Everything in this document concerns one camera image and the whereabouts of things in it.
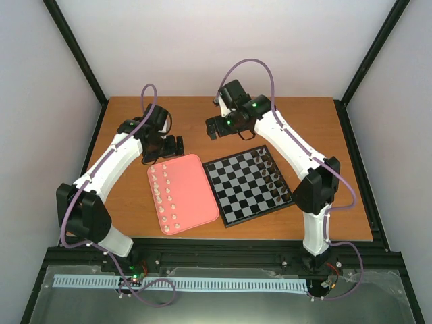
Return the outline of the pink plastic tray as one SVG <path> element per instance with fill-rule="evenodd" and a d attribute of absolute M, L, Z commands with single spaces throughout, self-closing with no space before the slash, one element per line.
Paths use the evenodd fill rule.
<path fill-rule="evenodd" d="M 151 167 L 155 168 L 154 173 L 151 172 Z M 168 173 L 166 178 L 163 176 L 164 171 Z M 152 174 L 157 177 L 156 180 L 152 179 Z M 189 154 L 156 163 L 148 168 L 147 175 L 159 226 L 165 235 L 173 236 L 211 223 L 219 217 L 219 207 L 198 155 Z M 159 185 L 157 189 L 160 191 L 161 204 L 156 201 L 153 182 Z M 166 193 L 166 188 L 170 188 L 171 192 Z M 168 196 L 172 196 L 172 201 L 168 201 Z M 175 204 L 176 209 L 171 209 L 171 204 Z M 160 206 L 164 207 L 164 213 L 159 212 Z M 177 214 L 178 218 L 172 219 L 172 214 Z M 162 222 L 162 216 L 167 218 L 166 223 Z M 180 229 L 174 227 L 175 223 L 179 223 Z M 165 225 L 169 226 L 168 233 L 163 231 Z"/>

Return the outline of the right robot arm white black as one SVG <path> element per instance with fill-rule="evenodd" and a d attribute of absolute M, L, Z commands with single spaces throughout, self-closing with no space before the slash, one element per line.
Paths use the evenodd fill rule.
<path fill-rule="evenodd" d="M 329 248 L 325 212 L 338 191 L 340 162 L 316 151 L 287 123 L 270 98 L 252 98 L 238 80 L 221 85 L 214 104 L 220 114 L 205 122 L 211 140 L 249 131 L 263 137 L 292 167 L 300 180 L 292 198 L 303 212 L 303 247 L 315 258 L 324 254 Z"/>

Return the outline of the black white chessboard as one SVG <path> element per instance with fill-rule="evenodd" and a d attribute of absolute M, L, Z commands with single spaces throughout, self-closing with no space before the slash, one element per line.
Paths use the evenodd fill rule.
<path fill-rule="evenodd" d="M 266 150 L 265 154 L 260 154 L 261 148 Z M 269 183 L 264 181 L 266 176 L 261 175 L 262 170 L 258 168 L 260 163 L 257 163 L 256 157 L 252 156 L 252 152 L 255 151 L 261 158 L 260 163 L 265 164 L 262 170 L 266 170 L 266 176 L 271 178 Z M 283 187 L 288 189 L 286 194 L 290 195 L 290 200 L 283 200 L 283 194 L 280 193 L 283 187 L 276 187 L 275 182 L 278 181 L 274 180 L 276 173 L 269 173 L 268 169 L 271 167 L 266 166 L 267 161 L 262 160 L 263 155 L 268 155 L 268 161 L 273 163 L 271 167 L 277 169 L 277 173 L 281 176 L 279 181 L 282 181 Z M 265 145 L 206 162 L 203 167 L 226 227 L 256 219 L 294 204 L 292 192 Z M 272 189 L 268 188 L 270 183 L 273 183 Z M 271 191 L 274 189 L 278 190 L 279 196 L 272 196 Z M 281 197 L 283 202 L 277 203 L 277 197 Z"/>

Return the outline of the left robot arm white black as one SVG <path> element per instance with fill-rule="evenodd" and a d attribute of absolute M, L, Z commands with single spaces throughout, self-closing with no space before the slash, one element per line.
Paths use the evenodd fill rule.
<path fill-rule="evenodd" d="M 73 184 L 61 184 L 56 191 L 60 240 L 68 248 L 66 235 L 82 239 L 82 244 L 98 246 L 103 252 L 117 255 L 124 271 L 139 267 L 140 254 L 132 249 L 133 240 L 112 223 L 105 202 L 111 189 L 137 158 L 152 165 L 160 158 L 178 155 L 182 138 L 169 132 L 171 113 L 150 104 L 143 116 L 121 123 L 107 150 L 97 162 Z"/>

